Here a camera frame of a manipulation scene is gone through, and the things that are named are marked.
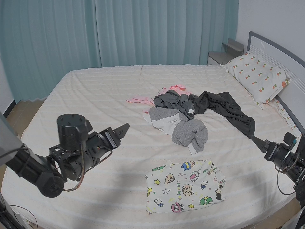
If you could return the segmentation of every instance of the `gray headboard frame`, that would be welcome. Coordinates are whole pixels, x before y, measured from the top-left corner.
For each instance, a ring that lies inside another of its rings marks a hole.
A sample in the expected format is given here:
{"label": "gray headboard frame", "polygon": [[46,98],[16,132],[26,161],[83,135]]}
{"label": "gray headboard frame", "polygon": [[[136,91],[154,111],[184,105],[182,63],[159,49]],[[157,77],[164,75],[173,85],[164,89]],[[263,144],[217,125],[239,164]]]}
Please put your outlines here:
{"label": "gray headboard frame", "polygon": [[[300,65],[302,65],[305,68],[305,61],[302,60],[301,58],[299,58],[298,56],[296,56],[294,53],[292,53],[291,51],[287,50],[286,48],[282,47],[281,45],[269,40],[268,38],[265,38],[253,31],[249,32],[249,39],[248,39],[248,46],[247,46],[247,51],[250,50],[250,45],[251,45],[251,38],[252,36],[272,45],[273,47],[277,48],[278,50],[282,51],[283,53],[285,53],[286,55],[288,55],[289,57],[291,57],[292,59],[294,59],[296,62],[298,62]],[[297,119],[297,117],[293,114],[293,112],[288,108],[288,106],[285,104],[285,102],[277,95],[275,97],[280,104],[284,107],[284,109],[287,111],[287,113],[289,114],[289,116],[291,117],[291,119],[293,120],[293,122],[295,123],[295,125],[297,126],[297,128],[300,130],[300,132],[302,134],[305,134],[305,128],[302,126],[302,124],[300,123],[300,121]]]}

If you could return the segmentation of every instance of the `nightstand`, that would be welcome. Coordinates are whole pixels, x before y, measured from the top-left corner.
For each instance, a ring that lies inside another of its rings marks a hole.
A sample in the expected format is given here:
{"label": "nightstand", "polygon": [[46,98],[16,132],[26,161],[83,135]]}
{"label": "nightstand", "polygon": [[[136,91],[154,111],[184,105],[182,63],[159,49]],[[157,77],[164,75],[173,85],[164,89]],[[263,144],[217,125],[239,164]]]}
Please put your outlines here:
{"label": "nightstand", "polygon": [[241,56],[244,52],[244,45],[233,40],[228,39],[228,43],[222,43],[225,52],[209,52],[208,65],[226,64],[230,60]]}

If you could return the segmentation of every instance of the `curtain fold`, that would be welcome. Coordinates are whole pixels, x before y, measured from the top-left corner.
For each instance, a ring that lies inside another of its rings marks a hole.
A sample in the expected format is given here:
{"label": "curtain fold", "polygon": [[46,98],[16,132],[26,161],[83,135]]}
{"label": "curtain fold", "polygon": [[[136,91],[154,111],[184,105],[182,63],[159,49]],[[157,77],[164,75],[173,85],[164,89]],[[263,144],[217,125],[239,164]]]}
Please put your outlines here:
{"label": "curtain fold", "polygon": [[103,67],[206,64],[235,39],[238,0],[95,0]]}
{"label": "curtain fold", "polygon": [[47,96],[71,70],[101,67],[95,0],[1,0],[0,19],[16,102]]}
{"label": "curtain fold", "polygon": [[0,50],[15,101],[71,70],[206,64],[235,39],[238,0],[1,0]]}

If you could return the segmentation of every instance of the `clothing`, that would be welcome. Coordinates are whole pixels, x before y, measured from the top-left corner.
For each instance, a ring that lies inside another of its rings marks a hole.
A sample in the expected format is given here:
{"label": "clothing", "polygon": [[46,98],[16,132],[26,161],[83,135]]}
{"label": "clothing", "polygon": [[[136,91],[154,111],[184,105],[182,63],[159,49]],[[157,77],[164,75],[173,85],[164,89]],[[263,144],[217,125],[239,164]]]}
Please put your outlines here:
{"label": "clothing", "polygon": [[174,90],[169,90],[164,94],[156,96],[153,101],[156,107],[177,109],[185,114],[189,120],[194,119],[194,105],[186,94],[179,96]]}
{"label": "clothing", "polygon": [[240,106],[235,102],[229,92],[213,94],[204,91],[199,97],[189,96],[195,107],[194,114],[203,114],[206,109],[212,109],[224,116],[240,132],[251,138],[255,131],[255,121],[252,117],[246,116]]}
{"label": "clothing", "polygon": [[206,208],[225,200],[225,176],[211,160],[162,165],[145,178],[149,214]]}
{"label": "clothing", "polygon": [[188,120],[177,109],[152,107],[143,114],[144,119],[160,131],[171,135],[172,141],[188,146],[192,155],[202,151],[208,140],[208,130],[201,120]]}
{"label": "clothing", "polygon": [[[165,88],[163,87],[161,91],[159,91],[157,93],[156,96],[161,95],[166,93],[169,90],[174,90],[175,92],[177,92],[179,95],[182,94],[186,94],[186,95],[190,95],[192,94],[192,92],[188,91],[184,85],[175,85],[175,86],[170,86],[169,88]],[[144,97],[144,96],[140,96],[140,95],[135,95],[129,99],[126,99],[127,102],[130,103],[141,103],[141,104],[154,104],[153,99],[150,97]]]}

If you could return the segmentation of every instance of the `pile of clothes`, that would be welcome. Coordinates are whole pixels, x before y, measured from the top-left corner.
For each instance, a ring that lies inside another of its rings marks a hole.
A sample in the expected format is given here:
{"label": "pile of clothes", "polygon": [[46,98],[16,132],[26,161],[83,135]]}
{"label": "pile of clothes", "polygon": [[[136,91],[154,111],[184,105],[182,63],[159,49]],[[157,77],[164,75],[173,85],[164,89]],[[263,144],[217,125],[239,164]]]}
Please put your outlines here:
{"label": "pile of clothes", "polygon": [[204,91],[199,97],[187,91],[183,85],[163,88],[154,99],[135,96],[127,100],[132,103],[154,104],[145,111],[144,119],[162,132],[171,135],[174,143],[188,146],[192,155],[202,151],[208,140],[208,130],[196,114],[206,109],[226,117],[240,132],[251,138],[255,121],[246,116],[229,92],[214,94]]}

